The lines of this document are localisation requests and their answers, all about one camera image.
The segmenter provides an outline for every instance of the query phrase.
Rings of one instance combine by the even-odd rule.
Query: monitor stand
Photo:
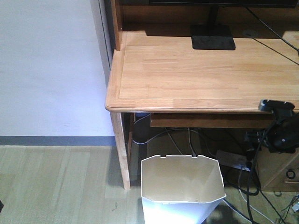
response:
[[[219,6],[212,6],[206,25],[191,25],[193,49],[235,50],[235,42],[228,26],[216,25]]]

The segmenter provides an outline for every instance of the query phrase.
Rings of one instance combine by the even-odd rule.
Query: desk top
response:
[[[299,110],[299,57],[263,25],[229,25],[234,51],[194,50],[186,24],[131,24],[114,52],[111,112],[258,113],[261,99]],[[299,46],[299,24],[274,26]],[[248,38],[246,34],[256,35]]]

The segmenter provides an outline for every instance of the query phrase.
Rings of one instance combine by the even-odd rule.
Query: desk leg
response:
[[[120,112],[110,112],[124,189],[131,189],[123,122]]]

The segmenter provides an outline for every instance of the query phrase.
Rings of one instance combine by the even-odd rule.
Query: monitor base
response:
[[[192,25],[191,40],[193,49],[235,50],[235,42],[228,26]]]

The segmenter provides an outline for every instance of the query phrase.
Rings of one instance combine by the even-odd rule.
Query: power strip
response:
[[[242,170],[250,171],[250,169],[246,167],[247,159],[244,155],[238,155],[218,150],[216,153],[216,160],[218,160],[219,164],[223,166],[228,166],[236,169],[242,168]]]

